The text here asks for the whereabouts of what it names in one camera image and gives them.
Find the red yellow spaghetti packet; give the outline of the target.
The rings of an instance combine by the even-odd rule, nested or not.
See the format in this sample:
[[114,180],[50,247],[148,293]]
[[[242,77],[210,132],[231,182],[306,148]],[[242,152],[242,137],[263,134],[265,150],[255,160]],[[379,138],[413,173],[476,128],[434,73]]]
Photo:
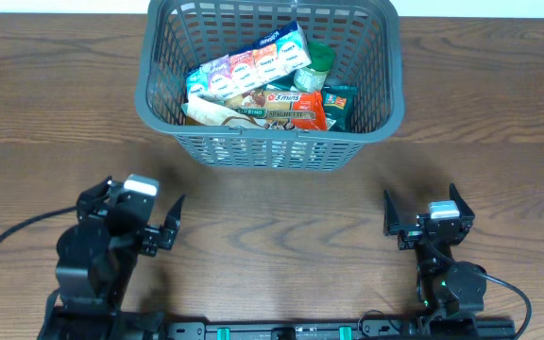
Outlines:
[[224,106],[262,123],[264,129],[327,130],[320,91],[311,93],[251,90],[225,101]]

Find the beige snack bag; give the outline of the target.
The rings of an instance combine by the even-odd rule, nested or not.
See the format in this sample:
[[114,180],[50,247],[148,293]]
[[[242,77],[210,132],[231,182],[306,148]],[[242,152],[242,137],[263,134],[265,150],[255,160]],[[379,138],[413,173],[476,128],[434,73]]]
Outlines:
[[240,94],[222,102],[193,96],[181,108],[202,126],[228,128],[286,129],[287,123],[302,117],[299,111],[267,105],[263,97]]

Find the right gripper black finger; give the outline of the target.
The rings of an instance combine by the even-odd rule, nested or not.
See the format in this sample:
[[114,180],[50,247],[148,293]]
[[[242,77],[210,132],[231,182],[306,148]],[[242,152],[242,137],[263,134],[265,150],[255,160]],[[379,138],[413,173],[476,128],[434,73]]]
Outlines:
[[400,231],[400,217],[391,196],[387,190],[383,191],[384,202],[384,231]]
[[473,221],[475,219],[475,213],[461,197],[454,183],[451,183],[449,186],[449,195],[450,199],[456,204],[461,214],[461,218],[464,221]]

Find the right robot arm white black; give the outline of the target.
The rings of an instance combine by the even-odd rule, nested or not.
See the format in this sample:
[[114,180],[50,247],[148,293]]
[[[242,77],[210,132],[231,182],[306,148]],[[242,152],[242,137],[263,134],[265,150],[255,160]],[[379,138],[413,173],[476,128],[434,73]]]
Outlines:
[[[413,224],[400,221],[391,198],[383,193],[383,233],[397,238],[398,249],[416,254],[416,296],[425,311],[398,326],[389,326],[398,335],[419,339],[519,339],[528,329],[533,305],[515,285],[491,276],[479,264],[457,261],[451,249],[460,245],[473,227],[474,211],[458,192],[449,186],[449,198],[431,202],[428,211]],[[516,328],[511,320],[479,320],[485,308],[484,296],[492,282],[518,295],[525,316]]]

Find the grey plastic lattice basket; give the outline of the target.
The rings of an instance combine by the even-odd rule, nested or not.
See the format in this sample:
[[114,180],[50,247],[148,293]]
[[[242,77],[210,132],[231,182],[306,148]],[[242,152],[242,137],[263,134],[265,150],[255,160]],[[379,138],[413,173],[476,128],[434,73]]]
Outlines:
[[[191,69],[291,22],[308,40],[335,51],[328,83],[356,88],[347,131],[188,124],[181,106]],[[174,136],[206,165],[335,170],[402,123],[400,18],[388,0],[155,0],[147,12],[135,107],[147,126]]]

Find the green lid jar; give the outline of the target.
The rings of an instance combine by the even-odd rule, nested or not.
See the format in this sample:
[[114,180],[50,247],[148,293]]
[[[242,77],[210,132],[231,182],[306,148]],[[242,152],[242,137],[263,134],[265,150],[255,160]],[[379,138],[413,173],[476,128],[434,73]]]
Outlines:
[[320,91],[335,60],[335,52],[324,43],[308,42],[308,50],[312,62],[294,74],[294,86],[300,92]]

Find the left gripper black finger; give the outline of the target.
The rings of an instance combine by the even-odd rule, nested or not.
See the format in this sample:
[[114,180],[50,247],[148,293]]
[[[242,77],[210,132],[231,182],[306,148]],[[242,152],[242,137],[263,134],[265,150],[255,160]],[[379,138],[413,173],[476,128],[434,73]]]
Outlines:
[[112,176],[107,176],[103,181],[82,192],[79,195],[76,204],[78,206],[87,206],[103,199],[108,194],[111,182]]
[[166,214],[164,228],[170,233],[177,233],[179,231],[182,205],[185,197],[186,195],[181,195]]

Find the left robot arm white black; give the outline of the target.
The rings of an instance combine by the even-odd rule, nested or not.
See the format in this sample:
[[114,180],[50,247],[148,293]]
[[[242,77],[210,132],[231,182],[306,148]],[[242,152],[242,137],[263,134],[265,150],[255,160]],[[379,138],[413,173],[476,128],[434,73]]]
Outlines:
[[160,225],[149,222],[160,184],[132,174],[124,181],[106,177],[83,191],[76,204],[31,217],[0,234],[45,219],[75,213],[77,222],[59,238],[55,275],[59,286],[47,299],[41,339],[163,339],[162,313],[122,310],[139,256],[172,248],[184,200],[179,198]]

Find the green white snack bag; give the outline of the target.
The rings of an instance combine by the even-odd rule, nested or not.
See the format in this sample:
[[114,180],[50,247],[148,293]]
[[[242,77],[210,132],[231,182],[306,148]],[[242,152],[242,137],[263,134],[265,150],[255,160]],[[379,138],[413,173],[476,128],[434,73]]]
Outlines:
[[[262,90],[299,92],[294,86],[294,74],[281,77],[263,85]],[[351,115],[355,109],[357,88],[351,86],[324,86],[320,90],[323,98],[323,108],[330,131],[347,132]]]

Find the Kleenex tissue multipack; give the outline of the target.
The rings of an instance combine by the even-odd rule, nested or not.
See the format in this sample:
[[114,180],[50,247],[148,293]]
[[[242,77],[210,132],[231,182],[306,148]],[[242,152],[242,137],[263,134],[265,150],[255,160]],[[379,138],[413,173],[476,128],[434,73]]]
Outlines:
[[312,63],[306,36],[294,21],[229,55],[188,73],[188,97],[223,101],[257,89]]

